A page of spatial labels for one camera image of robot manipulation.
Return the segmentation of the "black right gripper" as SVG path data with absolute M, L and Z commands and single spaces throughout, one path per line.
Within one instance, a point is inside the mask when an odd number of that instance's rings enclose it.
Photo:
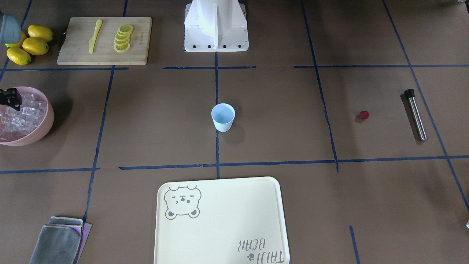
M 20 109 L 22 105 L 22 97 L 16 88 L 0 89 L 0 104 Z

